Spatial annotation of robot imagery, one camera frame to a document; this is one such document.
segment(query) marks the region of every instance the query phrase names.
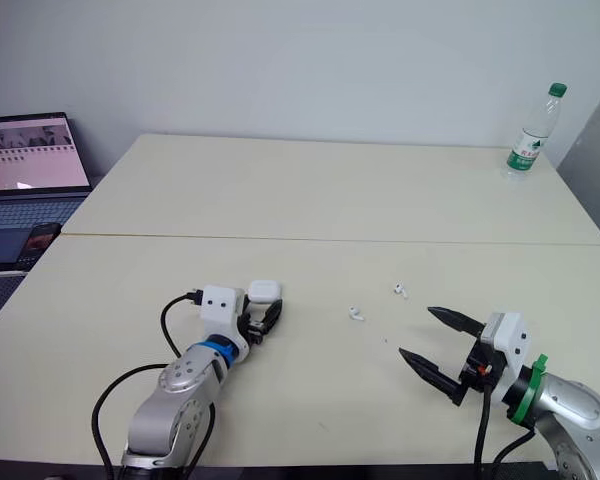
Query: cable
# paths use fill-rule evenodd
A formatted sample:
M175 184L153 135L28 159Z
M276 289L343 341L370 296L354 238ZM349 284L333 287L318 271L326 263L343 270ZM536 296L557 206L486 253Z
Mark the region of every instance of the cable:
M171 350L173 350L173 353L178 358L181 357L180 350L178 350L178 347L176 347L176 344L173 343L173 340L171 339L171 335L169 335L169 330L167 330L167 312L176 303L182 302L183 300L187 300L187 299L190 299L189 294L185 294L178 298L174 298L173 300L171 300L169 303L167 303L165 305L165 307L162 309L162 313L160 314L160 328L162 328L162 334L164 335L164 338L167 341L167 343L169 344L169 346L171 347Z
M493 387L491 387L489 384L484 386L484 396L482 398L482 416L480 418L480 427L478 427L476 448L473 451L473 476L475 480L482 479L482 450L484 449L484 439L487 436L487 425L489 424L492 388Z
M104 404L104 401L107 399L109 394L124 382L127 378L135 375L136 373L144 372L145 370L152 370L156 368L165 368L167 366L166 363L153 363L151 365L143 365L142 367L134 368L133 370L129 370L127 373L120 375L113 382L109 384L109 386L105 389L104 392L98 398L98 401L93 406L93 411L91 412L91 433L93 434L93 441L96 443L96 448L98 449L98 453L100 454L100 458L102 458L102 463L104 464L104 469L107 475L107 480L115 480L115 472L113 470L113 464L111 463L111 458L109 457L109 453L107 452L107 447L105 447L104 442L102 441L102 434L100 433L100 409Z
M521 436L517 440L514 440L509 445L507 445L502 450L500 450L500 453L498 453L498 455L496 455L496 458L493 460L493 464L491 465L491 480L496 480L496 476L498 475L498 469L500 468L500 465L502 464L502 460L504 460L504 457L506 457L511 452L513 452L520 445L524 445L525 443L527 443L529 440L531 440L535 436L535 434L536 434L535 431L529 430L523 436Z
M204 452L204 449L207 447L207 443L209 442L209 438L211 438L211 433L213 432L213 425L215 424L215 422L216 422L216 407L213 403L210 403L209 404L209 425L207 425L207 431L204 434L204 438L202 439L202 443L198 447L196 454L193 456L193 459L191 459L189 466L187 467L187 469L184 471L184 474L182 475L183 480L188 480L189 476L193 472L193 469L196 468L196 465L198 464L198 460L200 460L200 457L202 456L202 452Z

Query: white table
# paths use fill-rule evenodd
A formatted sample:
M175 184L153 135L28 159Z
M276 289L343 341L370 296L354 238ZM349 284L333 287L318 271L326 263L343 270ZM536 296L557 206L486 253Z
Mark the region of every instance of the white table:
M524 312L531 363L600 393L600 247L60 236L0 313L0 458L99 463L97 396L136 365L169 361L158 316L206 283L282 282L285 307L235 366L203 455L207 465L470 462L480 396L456 408L398 346L455 377L472 338L434 319L441 305L486 319ZM409 300L392 292L403 282ZM357 305L365 322L347 316ZM201 339L197 307L168 319L176 343ZM119 461L129 420L156 373L125 383L102 425ZM520 429L492 412L485 458ZM553 457L540 438L510 460Z
M544 156L508 151L143 135L66 233L600 245Z

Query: small white object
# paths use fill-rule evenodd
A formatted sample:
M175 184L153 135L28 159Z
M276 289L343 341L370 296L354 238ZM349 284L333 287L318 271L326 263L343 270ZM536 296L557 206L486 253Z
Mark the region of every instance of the small white object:
M393 291L394 291L394 293L397 293L398 295L402 294L402 296L404 298L409 298L407 295L407 291L404 289L404 285L402 285L401 283L396 284Z
M282 297L282 287L275 280L254 280L247 295L251 303L273 303Z
M364 317L360 315L360 309L358 307L349 307L349 318L351 320L358 320L364 322Z

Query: smartphone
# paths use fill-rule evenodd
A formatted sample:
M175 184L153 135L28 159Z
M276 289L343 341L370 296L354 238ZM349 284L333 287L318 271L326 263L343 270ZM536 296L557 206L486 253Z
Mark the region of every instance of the smartphone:
M59 223L44 223L31 229L18 259L14 263L0 263L0 271L20 270L28 272L33 268L51 242L60 235L62 225Z

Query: white earbud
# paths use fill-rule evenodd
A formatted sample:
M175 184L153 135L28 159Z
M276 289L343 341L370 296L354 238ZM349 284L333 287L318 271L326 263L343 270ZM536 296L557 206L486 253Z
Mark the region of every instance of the white earbud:
M397 293L398 295L402 294L402 296L404 298L408 298L407 291L404 289L404 285L402 285L401 283L396 284L396 286L393 289L393 291L395 293Z
M349 318L351 320L358 320L364 322L364 317L360 315L360 309L358 307L349 307Z

